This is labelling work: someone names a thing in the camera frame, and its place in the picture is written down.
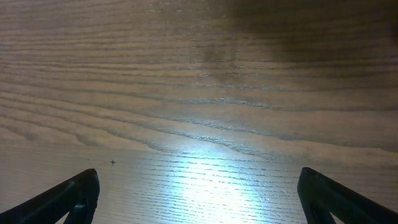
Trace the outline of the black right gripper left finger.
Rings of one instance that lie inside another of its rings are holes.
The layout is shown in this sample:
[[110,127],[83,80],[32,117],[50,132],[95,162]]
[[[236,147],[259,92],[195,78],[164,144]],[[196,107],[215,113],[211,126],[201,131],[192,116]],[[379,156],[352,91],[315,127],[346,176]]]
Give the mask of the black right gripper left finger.
[[65,223],[90,224],[100,194],[95,169],[87,169],[40,195],[1,213],[1,223]]

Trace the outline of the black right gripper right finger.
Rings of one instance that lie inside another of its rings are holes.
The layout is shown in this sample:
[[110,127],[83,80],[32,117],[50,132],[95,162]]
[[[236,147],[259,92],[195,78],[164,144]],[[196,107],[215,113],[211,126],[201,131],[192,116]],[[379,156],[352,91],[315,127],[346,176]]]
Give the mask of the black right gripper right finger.
[[308,223],[397,223],[390,210],[333,179],[309,168],[301,170],[297,192]]

